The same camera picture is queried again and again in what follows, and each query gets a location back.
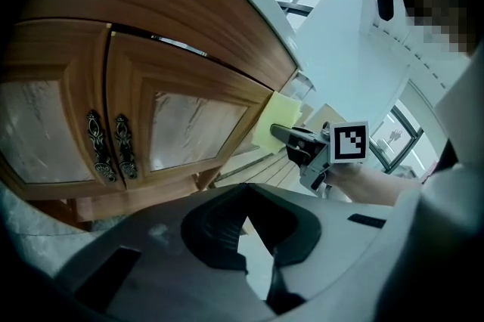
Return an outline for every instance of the wooden cabinet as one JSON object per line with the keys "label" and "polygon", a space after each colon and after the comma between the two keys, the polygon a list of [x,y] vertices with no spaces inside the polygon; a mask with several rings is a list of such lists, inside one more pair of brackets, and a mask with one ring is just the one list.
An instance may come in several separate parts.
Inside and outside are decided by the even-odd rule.
{"label": "wooden cabinet", "polygon": [[247,0],[27,0],[0,67],[0,178],[80,220],[191,194],[295,72]]}

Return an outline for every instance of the yellow sponge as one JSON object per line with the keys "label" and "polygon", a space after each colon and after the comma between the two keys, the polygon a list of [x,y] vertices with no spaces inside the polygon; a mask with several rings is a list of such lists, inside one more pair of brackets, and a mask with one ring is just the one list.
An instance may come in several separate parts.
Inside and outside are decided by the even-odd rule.
{"label": "yellow sponge", "polygon": [[301,101],[295,101],[274,92],[257,122],[256,130],[252,136],[252,144],[260,146],[269,153],[276,154],[284,146],[284,143],[272,136],[271,125],[278,124],[292,128],[301,116],[300,107]]}

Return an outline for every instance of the cabinet door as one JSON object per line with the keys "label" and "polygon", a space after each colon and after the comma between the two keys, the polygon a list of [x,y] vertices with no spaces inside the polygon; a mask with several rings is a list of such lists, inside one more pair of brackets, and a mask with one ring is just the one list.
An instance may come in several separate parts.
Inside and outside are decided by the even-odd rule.
{"label": "cabinet door", "polygon": [[126,186],[220,166],[270,95],[265,86],[203,55],[113,33],[107,110],[112,136],[120,144],[121,169],[126,163]]}
{"label": "cabinet door", "polygon": [[113,174],[108,173],[111,152],[102,135],[108,36],[107,24],[90,21],[15,26],[0,67],[0,173],[22,198],[126,189],[112,163]]}

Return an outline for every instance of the ornate cabinet handle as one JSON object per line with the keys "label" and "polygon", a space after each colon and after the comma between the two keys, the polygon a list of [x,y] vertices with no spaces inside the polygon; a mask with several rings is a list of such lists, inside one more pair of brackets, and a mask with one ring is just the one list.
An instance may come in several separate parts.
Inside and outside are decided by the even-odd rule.
{"label": "ornate cabinet handle", "polygon": [[128,118],[120,114],[115,118],[114,122],[116,122],[114,137],[118,141],[120,153],[119,167],[129,179],[135,179],[138,177],[138,171],[136,170],[135,155],[131,149],[131,132],[128,128]]}
{"label": "ornate cabinet handle", "polygon": [[88,134],[91,138],[94,152],[96,153],[96,163],[94,169],[100,172],[110,182],[115,182],[116,173],[111,166],[111,158],[107,152],[105,138],[106,134],[101,127],[99,114],[94,110],[89,111],[88,115]]}

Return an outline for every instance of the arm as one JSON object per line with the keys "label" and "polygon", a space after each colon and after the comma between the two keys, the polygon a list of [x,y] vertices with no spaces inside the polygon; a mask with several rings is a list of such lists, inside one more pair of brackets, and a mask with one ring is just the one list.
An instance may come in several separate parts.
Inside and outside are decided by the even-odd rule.
{"label": "arm", "polygon": [[341,189],[355,203],[389,206],[395,205],[402,191],[421,187],[419,181],[388,175],[358,163],[333,166],[326,183]]}

